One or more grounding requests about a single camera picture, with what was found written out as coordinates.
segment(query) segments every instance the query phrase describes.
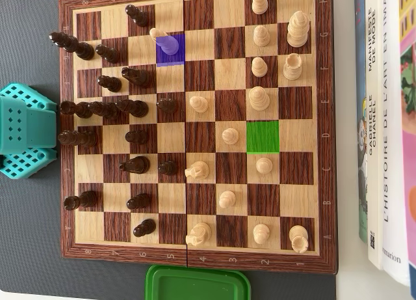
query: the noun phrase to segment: wooden chessboard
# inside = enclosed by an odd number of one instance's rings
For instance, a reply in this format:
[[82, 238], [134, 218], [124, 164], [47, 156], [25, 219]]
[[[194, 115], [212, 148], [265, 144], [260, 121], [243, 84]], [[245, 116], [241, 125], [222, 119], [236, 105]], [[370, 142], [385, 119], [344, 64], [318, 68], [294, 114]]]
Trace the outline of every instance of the wooden chessboard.
[[[259, 269], [336, 273], [337, 218], [335, 164], [335, 100], [333, 94], [332, 0], [268, 0], [268, 10], [256, 15], [252, 0], [59, 0], [59, 29], [94, 47], [105, 44], [120, 51], [120, 62], [99, 56], [83, 61], [60, 50], [61, 101], [114, 102], [129, 98], [149, 105], [144, 118], [122, 114], [118, 120], [99, 116], [60, 116], [61, 130], [94, 130], [93, 148], [61, 149], [61, 200], [94, 190], [93, 208], [62, 209], [62, 255], [70, 258], [175, 264], [190, 267]], [[149, 12], [149, 27], [137, 27], [125, 14], [134, 4]], [[302, 10], [310, 18], [307, 43], [288, 45], [291, 15]], [[265, 25], [269, 45], [253, 41], [256, 25]], [[156, 27], [185, 34], [185, 63], [157, 66], [156, 45], [149, 30]], [[285, 58], [300, 54], [302, 75], [283, 76]], [[262, 57], [266, 76], [251, 72], [251, 61]], [[122, 78], [131, 66], [154, 73], [150, 88], [140, 89]], [[99, 75], [122, 80], [120, 92], [96, 84]], [[265, 111], [254, 111], [248, 100], [252, 87], [270, 96]], [[196, 113], [192, 96], [203, 96], [209, 109]], [[174, 114], [155, 103], [169, 96], [178, 101]], [[235, 128], [240, 139], [226, 145], [222, 131]], [[145, 130], [146, 145], [130, 144], [125, 133]], [[118, 165], [146, 156], [145, 174], [120, 172]], [[270, 174], [260, 176], [255, 162], [268, 157]], [[158, 174], [158, 162], [173, 159], [175, 176]], [[195, 161], [209, 165], [206, 180], [185, 178]], [[222, 209], [219, 195], [233, 191], [235, 205]], [[151, 195], [151, 205], [130, 211], [128, 199]], [[133, 229], [144, 219], [157, 222], [154, 233], [136, 238]], [[185, 236], [199, 222], [212, 236], [201, 247], [186, 245]], [[254, 241], [258, 223], [270, 229], [268, 241]], [[289, 230], [302, 225], [308, 250], [295, 253]]]

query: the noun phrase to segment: gray mat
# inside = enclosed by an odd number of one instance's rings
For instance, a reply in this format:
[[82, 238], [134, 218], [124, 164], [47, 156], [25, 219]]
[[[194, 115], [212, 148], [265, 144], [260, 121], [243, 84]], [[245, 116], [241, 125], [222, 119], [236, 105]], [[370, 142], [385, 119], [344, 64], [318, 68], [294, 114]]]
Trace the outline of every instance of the gray mat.
[[[0, 0], [0, 87], [26, 83], [59, 102], [57, 0]], [[27, 180], [0, 174], [0, 289], [144, 299], [148, 265], [60, 257], [59, 162]], [[245, 271], [252, 299], [335, 299], [335, 276]]]

